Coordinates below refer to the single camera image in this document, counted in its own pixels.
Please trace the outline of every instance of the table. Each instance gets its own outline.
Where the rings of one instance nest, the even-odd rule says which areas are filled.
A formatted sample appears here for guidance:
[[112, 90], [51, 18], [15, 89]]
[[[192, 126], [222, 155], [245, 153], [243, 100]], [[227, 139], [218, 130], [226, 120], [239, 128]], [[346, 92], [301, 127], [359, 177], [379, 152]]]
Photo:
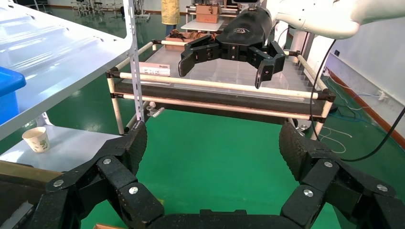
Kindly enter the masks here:
[[89, 161], [107, 140], [120, 137], [54, 125], [44, 127], [51, 145], [48, 151], [35, 153], [22, 140], [2, 154], [0, 160], [58, 172], [69, 171]]
[[16, 91], [20, 114], [0, 125], [0, 140], [121, 62], [129, 47], [122, 38], [8, 1], [0, 1], [0, 43], [9, 50], [0, 53], [2, 67], [27, 81]]
[[204, 22], [197, 22], [196, 19], [194, 19], [191, 22], [183, 25], [181, 28], [184, 30], [216, 32], [219, 30], [219, 28], [223, 23], [224, 23], [223, 20], [218, 20], [218, 23], [204, 23]]

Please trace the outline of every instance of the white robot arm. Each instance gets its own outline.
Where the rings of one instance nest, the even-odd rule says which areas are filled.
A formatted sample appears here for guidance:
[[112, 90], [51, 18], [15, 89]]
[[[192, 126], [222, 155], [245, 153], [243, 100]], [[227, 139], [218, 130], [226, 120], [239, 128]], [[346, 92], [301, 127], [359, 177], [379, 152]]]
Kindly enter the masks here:
[[405, 0], [267, 0], [266, 8], [273, 21], [333, 39], [352, 37], [363, 24], [405, 16]]

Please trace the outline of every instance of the wooden baseboard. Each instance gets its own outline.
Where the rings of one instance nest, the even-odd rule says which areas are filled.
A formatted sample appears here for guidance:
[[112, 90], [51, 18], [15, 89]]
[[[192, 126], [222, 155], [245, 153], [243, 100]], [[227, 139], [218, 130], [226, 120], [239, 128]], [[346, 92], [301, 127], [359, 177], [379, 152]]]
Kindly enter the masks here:
[[56, 6], [56, 5], [48, 5], [49, 7], [53, 7], [53, 8], [68, 8], [68, 9], [72, 9], [72, 6]]
[[[330, 72], [330, 76], [334, 81], [337, 83], [348, 87], [338, 76], [336, 76], [332, 71]], [[389, 125], [381, 116], [379, 116], [371, 107], [368, 107], [368, 104], [361, 99], [357, 94], [349, 88], [342, 87], [351, 97], [354, 97], [354, 100], [362, 107], [365, 107], [364, 110], [367, 112], [371, 118], [373, 118], [386, 132], [391, 129], [391, 125]], [[405, 138], [400, 135], [396, 130], [394, 130], [391, 134], [391, 137], [400, 145], [402, 148], [405, 149]]]
[[[72, 9], [72, 6], [56, 6], [56, 5], [48, 5], [48, 6], [52, 8]], [[103, 10], [114, 12], [112, 8], [104, 8]]]

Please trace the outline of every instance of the sticker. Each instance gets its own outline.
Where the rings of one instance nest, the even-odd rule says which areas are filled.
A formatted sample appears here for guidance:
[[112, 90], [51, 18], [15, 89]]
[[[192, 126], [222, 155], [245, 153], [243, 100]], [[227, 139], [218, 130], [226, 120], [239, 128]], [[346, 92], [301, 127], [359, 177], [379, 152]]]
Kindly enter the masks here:
[[170, 77], [170, 65], [169, 64], [140, 62], [139, 69], [140, 69], [141, 74]]
[[247, 33], [247, 32], [250, 32], [248, 29], [245, 29], [245, 28], [237, 28], [237, 29], [234, 29], [234, 32], [236, 32], [236, 33]]

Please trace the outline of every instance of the screw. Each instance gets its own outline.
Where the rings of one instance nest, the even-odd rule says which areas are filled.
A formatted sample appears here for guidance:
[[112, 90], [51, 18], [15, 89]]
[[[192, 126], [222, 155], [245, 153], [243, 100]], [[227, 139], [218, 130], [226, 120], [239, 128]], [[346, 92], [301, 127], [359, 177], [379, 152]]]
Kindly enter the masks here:
[[130, 194], [135, 194], [135, 193], [137, 193], [137, 192], [138, 192], [138, 188], [137, 188], [137, 187], [132, 187], [132, 188], [129, 189], [129, 193], [130, 193]]
[[304, 195], [306, 195], [307, 197], [313, 197], [314, 193], [309, 189], [305, 189], [304, 190]]
[[323, 163], [326, 167], [333, 167], [333, 164], [331, 163], [331, 162], [325, 162], [325, 163]]
[[104, 164], [104, 165], [110, 164], [110, 163], [111, 163], [111, 159], [110, 159], [110, 158], [107, 158], [107, 159], [105, 159], [105, 160], [103, 161], [103, 164]]
[[388, 191], [388, 188], [385, 187], [384, 185], [377, 185], [377, 188], [378, 188], [379, 190], [383, 191], [383, 192]]
[[55, 183], [53, 184], [54, 187], [59, 187], [63, 184], [63, 180], [57, 180], [55, 181]]

